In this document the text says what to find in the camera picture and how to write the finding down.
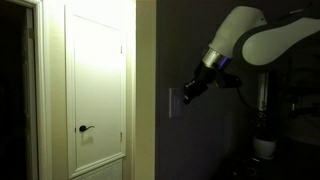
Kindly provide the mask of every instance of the door frame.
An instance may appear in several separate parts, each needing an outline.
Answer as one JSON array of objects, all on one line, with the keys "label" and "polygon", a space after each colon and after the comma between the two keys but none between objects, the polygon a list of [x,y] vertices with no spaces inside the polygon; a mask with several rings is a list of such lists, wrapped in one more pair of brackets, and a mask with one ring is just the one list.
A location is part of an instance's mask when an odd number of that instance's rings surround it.
[{"label": "door frame", "polygon": [[52,180],[50,68],[44,0],[7,0],[33,10],[39,180]]}]

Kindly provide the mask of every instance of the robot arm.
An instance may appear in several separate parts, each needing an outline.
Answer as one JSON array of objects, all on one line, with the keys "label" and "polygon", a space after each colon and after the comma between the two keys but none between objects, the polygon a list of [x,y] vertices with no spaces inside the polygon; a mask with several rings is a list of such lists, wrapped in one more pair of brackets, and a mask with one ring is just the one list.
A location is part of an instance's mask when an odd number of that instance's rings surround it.
[{"label": "robot arm", "polygon": [[219,88],[240,86],[238,77],[224,73],[231,59],[261,68],[298,42],[319,33],[318,11],[319,6],[312,7],[308,13],[302,11],[288,22],[271,25],[259,9],[240,6],[232,10],[209,44],[194,78],[184,85],[184,103],[202,94],[213,81]]}]

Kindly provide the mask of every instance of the lever door handle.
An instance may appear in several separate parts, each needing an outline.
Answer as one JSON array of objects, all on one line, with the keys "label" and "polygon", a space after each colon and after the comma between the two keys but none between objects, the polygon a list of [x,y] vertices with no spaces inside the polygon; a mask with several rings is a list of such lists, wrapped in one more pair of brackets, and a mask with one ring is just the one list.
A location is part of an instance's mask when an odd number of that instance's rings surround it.
[{"label": "lever door handle", "polygon": [[82,125],[82,126],[80,126],[79,131],[80,132],[84,132],[84,131],[86,131],[86,130],[88,130],[90,128],[94,128],[94,126],[86,127],[85,125]]}]

